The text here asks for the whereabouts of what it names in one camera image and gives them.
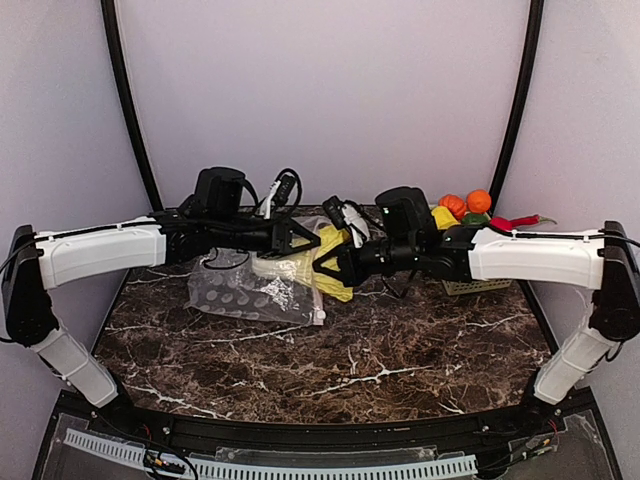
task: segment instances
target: robotic arm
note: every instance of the robotic arm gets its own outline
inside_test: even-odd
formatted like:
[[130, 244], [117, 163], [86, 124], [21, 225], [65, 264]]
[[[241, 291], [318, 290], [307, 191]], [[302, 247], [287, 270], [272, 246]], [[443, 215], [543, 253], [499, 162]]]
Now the robotic arm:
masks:
[[[301, 196], [297, 174], [283, 170], [277, 181], [290, 184], [292, 178], [297, 182], [297, 204]], [[59, 322], [47, 291], [91, 275], [185, 262], [213, 247], [281, 256], [319, 246], [315, 234], [291, 219], [295, 205], [270, 219], [240, 213], [243, 188], [257, 204], [243, 173], [210, 168], [200, 172], [195, 193], [177, 209], [70, 232], [36, 235], [30, 225], [18, 228], [9, 260], [3, 265], [2, 295], [10, 336], [4, 341], [36, 352], [98, 408], [118, 397], [128, 398], [123, 387]], [[294, 235], [308, 242], [293, 247]]]
[[[345, 286], [371, 275], [423, 271], [435, 279], [470, 282], [513, 278], [567, 283], [595, 290], [593, 312], [560, 351], [535, 374], [523, 403], [549, 411], [610, 351], [640, 333], [640, 274], [622, 226], [578, 233], [507, 232], [457, 225], [437, 230], [420, 189], [380, 194], [386, 238], [360, 248], [343, 244], [318, 258], [314, 269]], [[339, 271], [324, 267], [337, 258]]]

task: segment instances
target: yellow pepper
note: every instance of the yellow pepper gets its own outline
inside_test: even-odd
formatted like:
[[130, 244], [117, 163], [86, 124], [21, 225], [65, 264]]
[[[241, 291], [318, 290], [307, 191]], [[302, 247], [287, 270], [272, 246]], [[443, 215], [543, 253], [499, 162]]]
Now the yellow pepper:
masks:
[[456, 220], [447, 207], [436, 207], [431, 210], [431, 215], [436, 219], [438, 230], [446, 230], [454, 225], [460, 225], [460, 222]]

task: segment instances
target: black pole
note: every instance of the black pole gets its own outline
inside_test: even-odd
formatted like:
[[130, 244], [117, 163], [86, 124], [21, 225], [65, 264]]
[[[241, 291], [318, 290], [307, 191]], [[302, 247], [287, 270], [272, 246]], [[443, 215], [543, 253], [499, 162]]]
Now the black pole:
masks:
[[147, 191], [151, 208], [154, 211], [163, 210], [160, 192], [158, 192], [158, 185], [153, 177], [147, 150], [142, 139], [142, 132], [140, 131], [140, 124], [138, 123], [138, 116], [136, 115], [136, 109], [133, 104], [133, 96], [131, 95], [129, 77], [127, 76], [122, 44], [120, 42], [118, 17], [116, 15], [114, 0], [102, 0], [102, 18], [104, 20], [104, 30], [107, 35], [109, 55], [111, 56], [113, 76], [116, 80], [116, 87], [118, 88], [118, 95], [120, 97], [120, 106], [122, 107], [124, 121], [127, 124], [131, 147], [136, 157], [138, 170], [140, 170], [142, 183]]
[[522, 121], [525, 104], [527, 103], [527, 94], [529, 93], [529, 85], [531, 84], [531, 75], [533, 73], [533, 65], [536, 59], [536, 50], [538, 48], [538, 37], [540, 36], [540, 26], [542, 25], [542, 8], [544, 0], [531, 0], [529, 7], [529, 22], [527, 23], [527, 33], [524, 40], [524, 49], [522, 51], [522, 60], [520, 61], [520, 73], [518, 74], [518, 83], [513, 96], [513, 104], [511, 105], [511, 114], [509, 115], [509, 123], [504, 134], [502, 150], [498, 157], [489, 195], [491, 195], [492, 205], [491, 212], [496, 208], [500, 192], [507, 176], [507, 170], [511, 163], [511, 156], [518, 138], [518, 130]]

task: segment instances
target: red chili pepper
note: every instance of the red chili pepper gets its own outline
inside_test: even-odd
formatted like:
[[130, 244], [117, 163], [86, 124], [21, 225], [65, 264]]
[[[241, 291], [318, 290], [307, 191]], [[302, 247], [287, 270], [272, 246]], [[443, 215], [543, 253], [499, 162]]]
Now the red chili pepper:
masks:
[[539, 225], [540, 223], [551, 222], [557, 223], [554, 219], [548, 217], [541, 217], [540, 215], [531, 215], [529, 217], [516, 218], [514, 220], [507, 220], [502, 217], [493, 217], [491, 219], [491, 225], [498, 227], [502, 230], [510, 231], [514, 228], [525, 227], [531, 225]]

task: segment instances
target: plastic bag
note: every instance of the plastic bag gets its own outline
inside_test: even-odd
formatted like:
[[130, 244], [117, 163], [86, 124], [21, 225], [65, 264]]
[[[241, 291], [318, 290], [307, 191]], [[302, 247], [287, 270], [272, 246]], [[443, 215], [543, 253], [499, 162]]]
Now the plastic bag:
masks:
[[[330, 224], [321, 216], [296, 220], [314, 232]], [[299, 255], [278, 259], [277, 275], [257, 275], [252, 266], [254, 261], [262, 262], [255, 254], [229, 249], [213, 249], [209, 256], [198, 259], [189, 277], [187, 306], [245, 320], [323, 324], [326, 315], [322, 294], [313, 279], [311, 287], [296, 280], [306, 276], [302, 271], [306, 263]]]

